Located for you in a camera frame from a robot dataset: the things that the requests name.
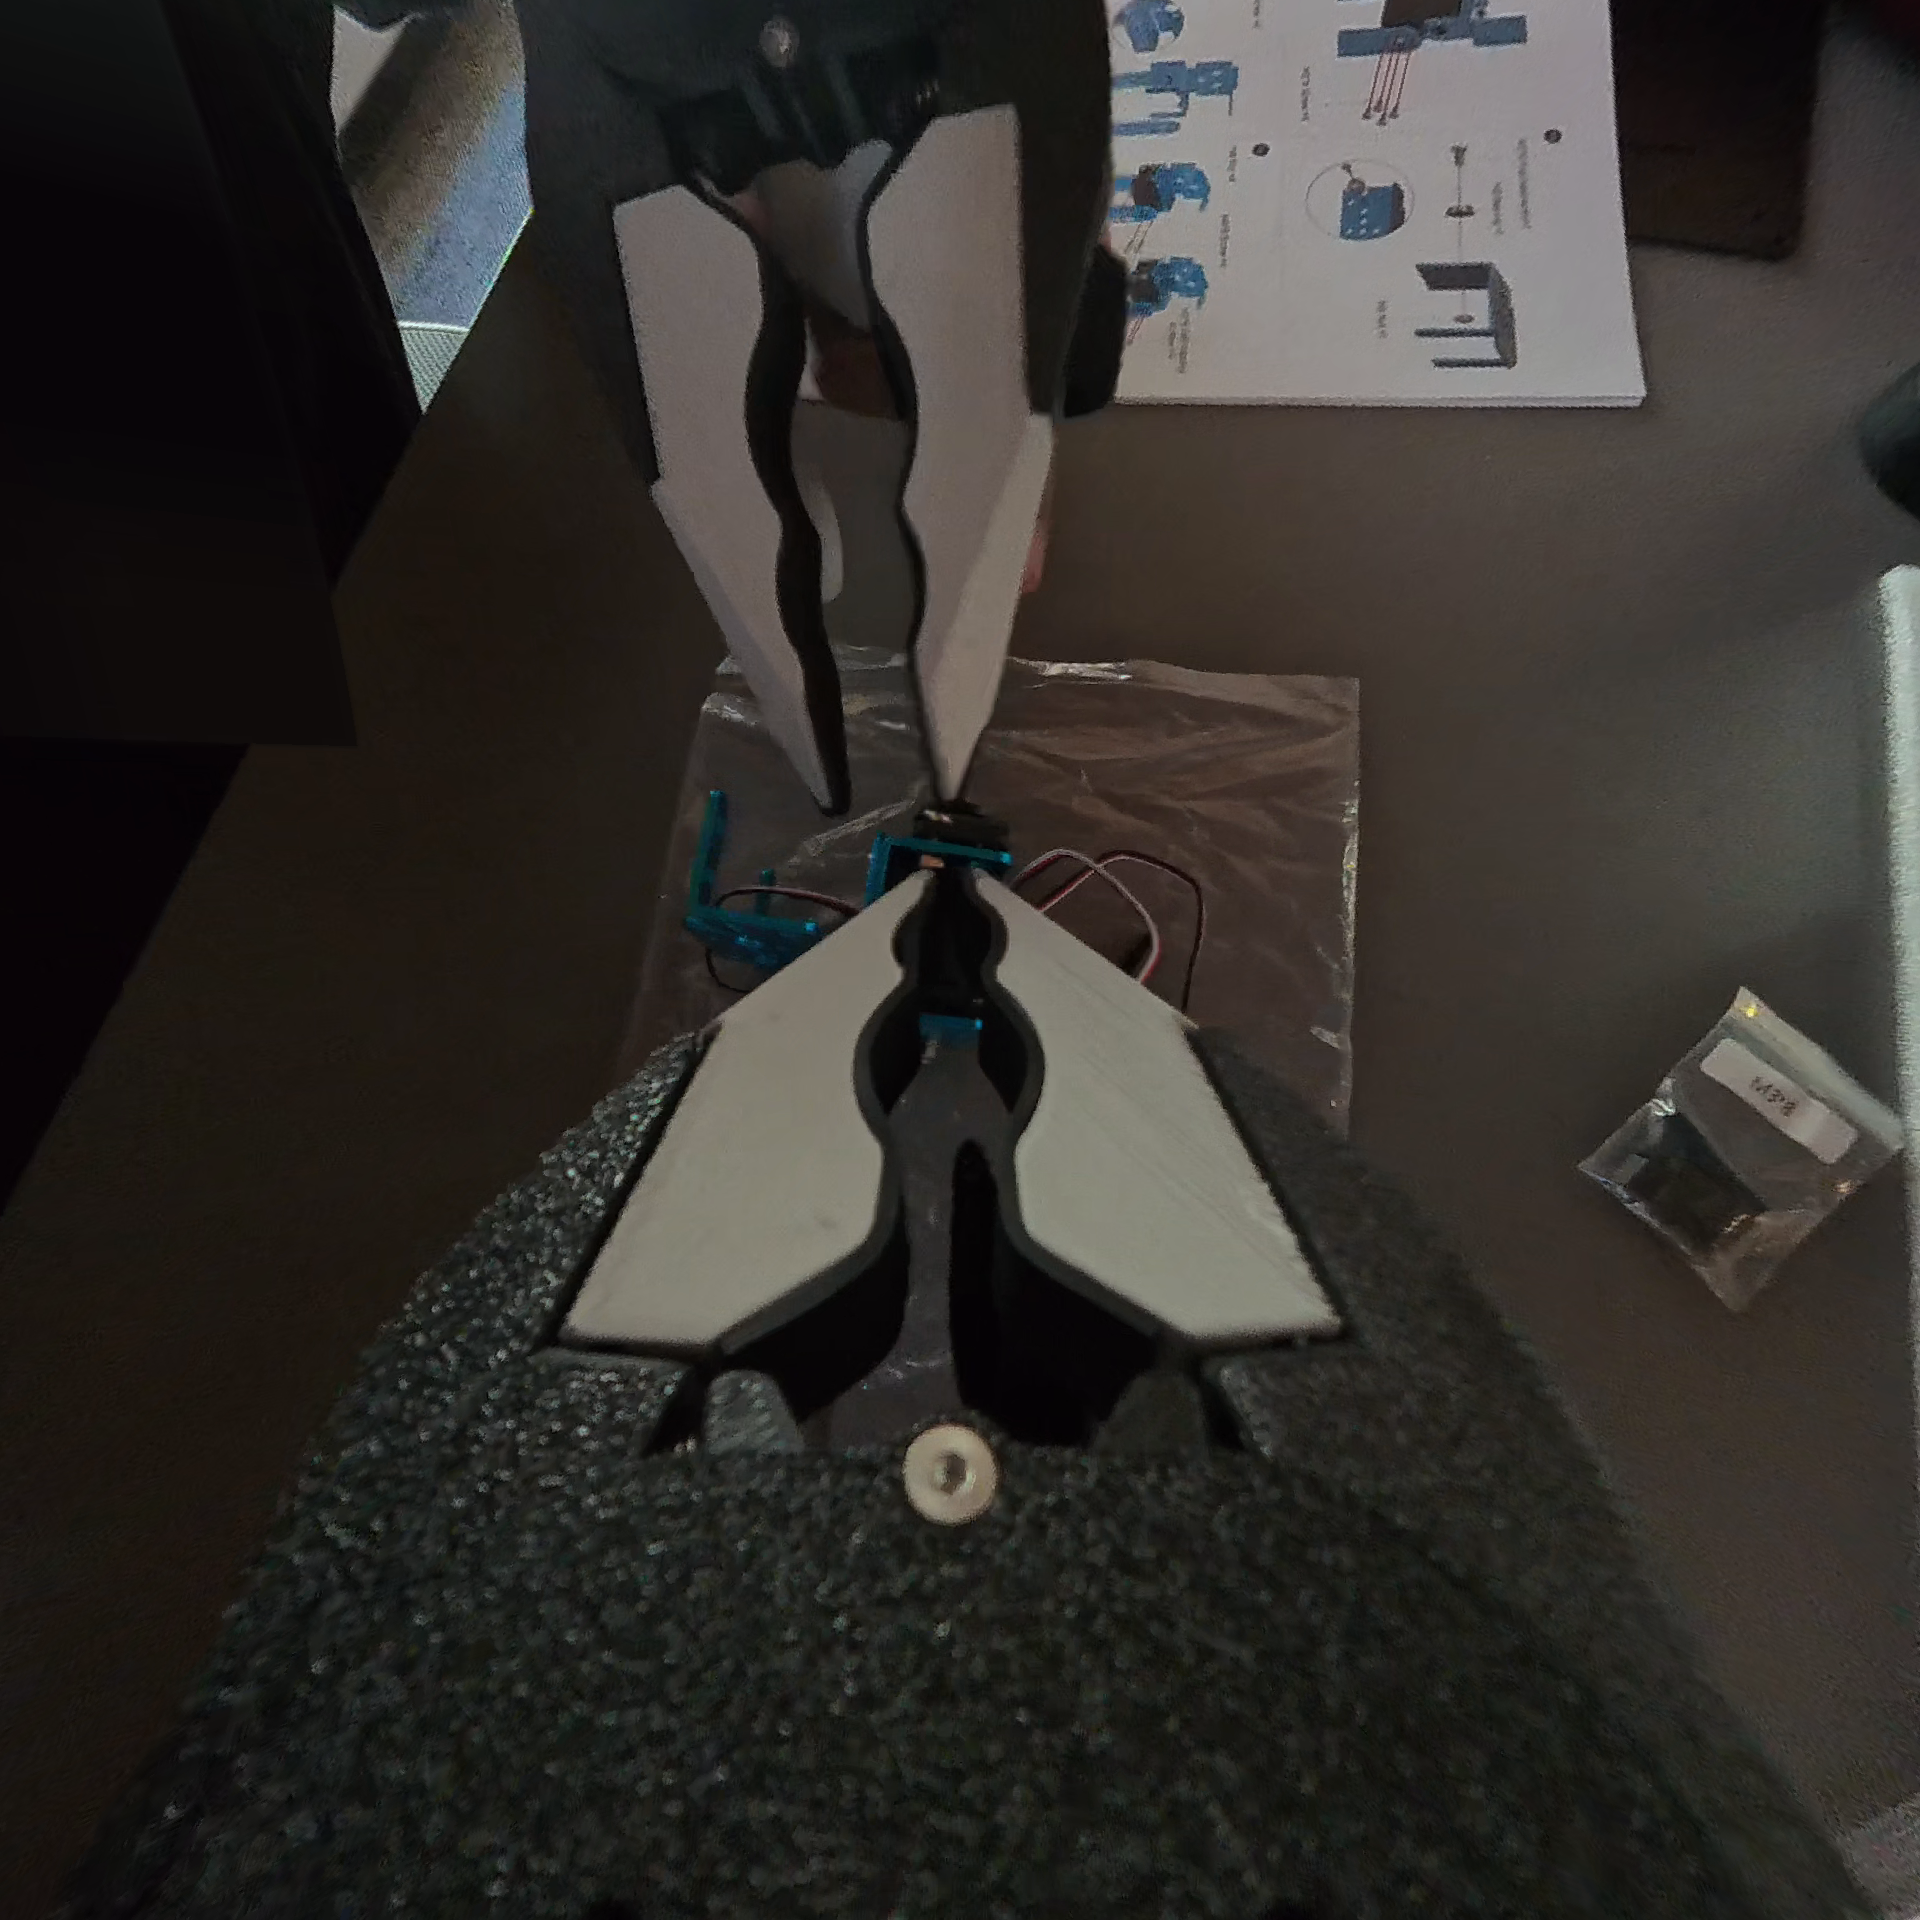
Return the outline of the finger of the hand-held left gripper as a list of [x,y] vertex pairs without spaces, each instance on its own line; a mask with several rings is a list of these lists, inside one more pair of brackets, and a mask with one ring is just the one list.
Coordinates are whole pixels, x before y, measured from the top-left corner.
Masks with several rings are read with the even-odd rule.
[[859,208],[859,275],[903,379],[901,522],[918,565],[908,649],[930,788],[966,796],[1024,599],[1054,424],[1026,389],[1016,109],[948,113]]
[[776,253],[719,200],[668,186],[613,212],[651,493],[813,804],[851,808],[824,537],[795,464],[806,314]]

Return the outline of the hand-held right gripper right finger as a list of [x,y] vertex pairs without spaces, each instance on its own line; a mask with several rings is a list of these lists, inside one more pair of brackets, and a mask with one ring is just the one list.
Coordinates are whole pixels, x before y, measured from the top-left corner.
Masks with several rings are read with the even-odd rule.
[[1178,1354],[1336,1337],[1194,1029],[1007,885],[972,883],[1024,1081],[1006,1149],[1019,1255]]

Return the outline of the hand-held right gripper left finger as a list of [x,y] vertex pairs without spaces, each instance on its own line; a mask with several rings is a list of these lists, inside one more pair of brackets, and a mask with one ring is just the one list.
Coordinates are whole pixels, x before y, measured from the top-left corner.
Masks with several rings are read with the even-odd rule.
[[717,1017],[567,1308],[565,1348],[736,1356],[876,1260],[899,1192],[872,1043],[904,1007],[901,941],[934,883],[901,881]]

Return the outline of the blue perforated metal bracket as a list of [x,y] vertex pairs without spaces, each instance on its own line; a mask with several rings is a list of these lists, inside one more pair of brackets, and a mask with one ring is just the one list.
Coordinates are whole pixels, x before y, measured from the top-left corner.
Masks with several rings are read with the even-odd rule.
[[749,883],[723,883],[730,842],[730,796],[712,788],[703,804],[680,917],[710,981],[744,993],[819,947],[858,915],[858,904],[812,892],[767,869]]

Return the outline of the black servo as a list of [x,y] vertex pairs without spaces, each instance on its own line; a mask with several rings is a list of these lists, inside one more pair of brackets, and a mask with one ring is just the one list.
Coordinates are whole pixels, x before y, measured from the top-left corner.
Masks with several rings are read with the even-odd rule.
[[1010,1106],[1024,1084],[1024,1043],[990,991],[1002,935],[976,899],[980,881],[1013,875],[1003,824],[964,802],[926,808],[909,832],[876,837],[862,906],[872,907],[916,875],[928,875],[928,889],[923,907],[903,921],[903,996],[882,1015],[870,1051],[880,1104],[899,1104],[928,1050],[974,1050]]

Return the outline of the person's left hand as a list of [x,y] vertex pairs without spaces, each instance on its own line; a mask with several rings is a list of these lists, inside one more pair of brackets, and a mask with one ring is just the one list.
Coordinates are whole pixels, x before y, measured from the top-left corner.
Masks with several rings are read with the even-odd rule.
[[806,370],[820,405],[847,416],[903,418],[872,335],[829,304],[806,304]]

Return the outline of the white instruction manual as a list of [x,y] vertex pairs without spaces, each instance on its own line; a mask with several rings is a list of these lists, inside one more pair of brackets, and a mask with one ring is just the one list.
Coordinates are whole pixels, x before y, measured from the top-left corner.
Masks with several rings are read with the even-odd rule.
[[1605,3],[1108,5],[1119,399],[1634,407]]

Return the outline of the large clear plastic bag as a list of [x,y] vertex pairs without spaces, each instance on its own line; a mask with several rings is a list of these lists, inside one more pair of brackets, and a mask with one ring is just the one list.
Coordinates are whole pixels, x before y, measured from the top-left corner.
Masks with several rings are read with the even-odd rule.
[[[616,1077],[717,1017],[680,927],[706,797],[730,802],[723,883],[862,906],[876,837],[928,802],[899,656],[838,656],[852,809],[822,817],[723,664],[690,737]],[[1007,831],[1015,889],[1124,970],[1158,930],[1151,995],[1236,1037],[1347,1135],[1354,1097],[1354,897],[1359,701],[1351,680],[1206,675],[1167,664],[1010,661],[972,802]]]

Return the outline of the zip bag with black parts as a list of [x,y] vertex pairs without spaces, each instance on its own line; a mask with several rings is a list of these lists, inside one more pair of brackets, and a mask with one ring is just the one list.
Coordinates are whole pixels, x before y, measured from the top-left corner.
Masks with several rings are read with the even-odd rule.
[[1743,1313],[1903,1141],[1890,1104],[1740,991],[1580,1172]]

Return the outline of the dark brown flat case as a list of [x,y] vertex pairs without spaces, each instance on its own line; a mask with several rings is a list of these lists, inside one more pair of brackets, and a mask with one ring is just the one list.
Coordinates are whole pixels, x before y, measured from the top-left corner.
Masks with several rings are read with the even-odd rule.
[[1629,243],[1760,261],[1800,243],[1819,3],[1614,3]]

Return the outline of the white foam sheet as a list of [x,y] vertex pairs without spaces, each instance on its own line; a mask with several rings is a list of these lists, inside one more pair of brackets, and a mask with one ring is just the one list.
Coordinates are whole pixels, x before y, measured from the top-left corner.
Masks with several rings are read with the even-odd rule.
[[1890,1079],[1918,1124],[1918,565],[1890,567],[1859,608],[1864,877]]

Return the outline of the black bottle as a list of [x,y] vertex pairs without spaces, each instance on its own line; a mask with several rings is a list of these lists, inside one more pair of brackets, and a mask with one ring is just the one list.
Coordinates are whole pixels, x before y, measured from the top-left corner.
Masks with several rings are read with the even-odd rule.
[[1900,373],[1859,421],[1868,475],[1901,512],[1918,520],[1918,367]]

